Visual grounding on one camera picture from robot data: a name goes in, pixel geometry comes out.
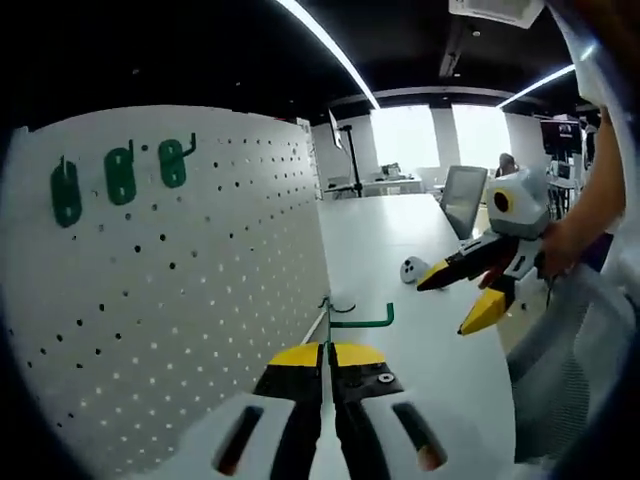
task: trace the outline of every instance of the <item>office chair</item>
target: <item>office chair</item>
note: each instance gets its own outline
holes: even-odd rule
[[[486,180],[486,168],[449,167],[440,208],[460,240],[468,239],[473,232]]]

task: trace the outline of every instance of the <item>person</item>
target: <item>person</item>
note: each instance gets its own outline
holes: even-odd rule
[[[545,232],[543,275],[553,277],[573,266],[623,213],[626,194],[622,158],[606,108],[596,134],[593,172],[576,204]]]
[[[496,178],[515,173],[518,170],[520,170],[520,167],[518,167],[516,159],[512,155],[508,153],[500,155],[500,166],[496,170]]]

